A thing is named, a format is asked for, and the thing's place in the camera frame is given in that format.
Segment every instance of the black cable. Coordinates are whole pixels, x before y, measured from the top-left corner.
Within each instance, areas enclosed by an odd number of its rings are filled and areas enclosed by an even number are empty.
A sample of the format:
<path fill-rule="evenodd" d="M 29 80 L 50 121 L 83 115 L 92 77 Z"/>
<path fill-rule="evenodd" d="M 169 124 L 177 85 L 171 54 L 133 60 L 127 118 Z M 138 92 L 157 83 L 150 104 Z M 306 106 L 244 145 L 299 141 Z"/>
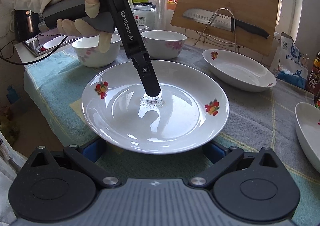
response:
<path fill-rule="evenodd" d="M 3 48 L 0 49 L 0 54 L 1 54 L 2 57 L 4 57 L 3 54 L 2 54 L 2 50 L 3 50 L 7 45 L 9 45 L 10 43 L 12 43 L 12 49 L 13 49 L 13 42 L 14 42 L 14 40 L 11 40 L 11 41 L 10 41 L 9 43 L 7 43 Z M 6 59 L 9 59 L 9 58 L 13 57 L 13 54 L 14 54 L 14 50 L 13 50 L 12 55 L 11 55 L 10 57 L 6 58 Z"/>
<path fill-rule="evenodd" d="M 55 51 L 57 51 L 58 48 L 61 47 L 61 45 L 63 44 L 63 42 L 66 41 L 67 37 L 68 37 L 68 36 L 65 36 L 65 38 L 60 42 L 59 45 L 56 46 L 56 48 L 55 48 L 52 52 L 50 52 L 49 54 L 47 54 L 45 57 L 42 57 L 41 59 L 38 59 L 38 60 L 35 60 L 35 61 L 31 61 L 31 62 L 27 62 L 27 63 L 17 63 L 17 62 L 12 62 L 12 61 L 10 61 L 10 60 L 8 60 L 7 58 L 4 58 L 3 56 L 0 56 L 0 59 L 2 59 L 3 61 L 6 61 L 7 63 L 15 64 L 15 65 L 35 64 L 35 63 L 38 63 L 38 62 L 40 62 L 40 61 L 48 58 L 48 57 L 51 56 Z"/>

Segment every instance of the white glove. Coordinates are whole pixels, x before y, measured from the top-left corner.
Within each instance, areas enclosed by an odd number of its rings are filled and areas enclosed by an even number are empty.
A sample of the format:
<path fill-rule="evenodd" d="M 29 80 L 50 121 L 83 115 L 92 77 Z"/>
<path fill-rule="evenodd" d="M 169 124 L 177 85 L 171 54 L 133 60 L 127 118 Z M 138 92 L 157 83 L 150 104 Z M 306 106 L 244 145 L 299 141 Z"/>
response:
<path fill-rule="evenodd" d="M 85 0 L 85 12 L 90 18 L 95 18 L 100 9 L 99 0 Z M 57 27 L 61 35 L 76 37 L 95 37 L 100 34 L 98 49 L 101 53 L 109 50 L 112 34 L 95 30 L 82 19 L 71 21 L 68 19 L 57 21 Z"/>

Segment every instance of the jar lid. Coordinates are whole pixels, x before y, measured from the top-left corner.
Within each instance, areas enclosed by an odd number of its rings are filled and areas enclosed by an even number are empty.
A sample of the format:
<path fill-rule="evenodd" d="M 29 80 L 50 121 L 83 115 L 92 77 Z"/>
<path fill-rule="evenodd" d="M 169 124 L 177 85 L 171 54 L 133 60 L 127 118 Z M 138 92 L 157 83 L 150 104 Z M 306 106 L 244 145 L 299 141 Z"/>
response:
<path fill-rule="evenodd" d="M 135 2 L 133 5 L 144 5 L 144 6 L 152 6 L 152 2 Z"/>

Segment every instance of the glass jar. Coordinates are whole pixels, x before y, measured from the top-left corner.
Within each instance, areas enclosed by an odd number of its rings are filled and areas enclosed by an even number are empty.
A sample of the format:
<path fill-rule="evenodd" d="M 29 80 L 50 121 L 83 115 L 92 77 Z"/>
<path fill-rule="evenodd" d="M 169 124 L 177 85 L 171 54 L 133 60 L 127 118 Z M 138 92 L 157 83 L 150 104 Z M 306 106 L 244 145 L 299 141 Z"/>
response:
<path fill-rule="evenodd" d="M 133 4 L 133 14 L 138 26 L 147 26 L 149 30 L 153 30 L 156 11 L 152 6 L 151 2 Z"/>

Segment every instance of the checkered tablecloth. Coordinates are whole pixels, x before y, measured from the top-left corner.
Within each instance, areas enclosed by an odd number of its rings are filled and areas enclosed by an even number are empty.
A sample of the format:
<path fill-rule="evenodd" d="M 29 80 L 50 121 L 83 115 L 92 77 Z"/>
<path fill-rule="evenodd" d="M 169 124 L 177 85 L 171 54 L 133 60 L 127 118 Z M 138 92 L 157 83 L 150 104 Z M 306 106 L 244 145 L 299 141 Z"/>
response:
<path fill-rule="evenodd" d="M 199 48 L 184 46 L 173 61 L 196 68 L 215 79 L 230 102 L 230 116 L 223 131 L 215 138 L 229 147 L 239 146 L 258 152 L 270 146 L 282 160 L 297 183 L 301 200 L 293 220 L 300 226 L 320 222 L 320 174 L 304 155 L 295 132 L 295 105 L 313 103 L 313 96 L 297 87 L 277 80 L 277 85 L 262 93 L 249 93 L 233 88 L 209 72 Z M 123 49 L 111 64 L 128 61 Z M 82 66 L 73 49 L 69 49 L 28 66 L 25 90 L 38 105 L 51 129 L 63 145 L 82 145 L 96 135 L 84 123 L 81 95 L 87 83 L 102 69 Z M 201 149 L 176 155 L 146 155 L 109 146 L 97 164 L 118 175 L 128 177 L 190 178 L 211 163 Z"/>

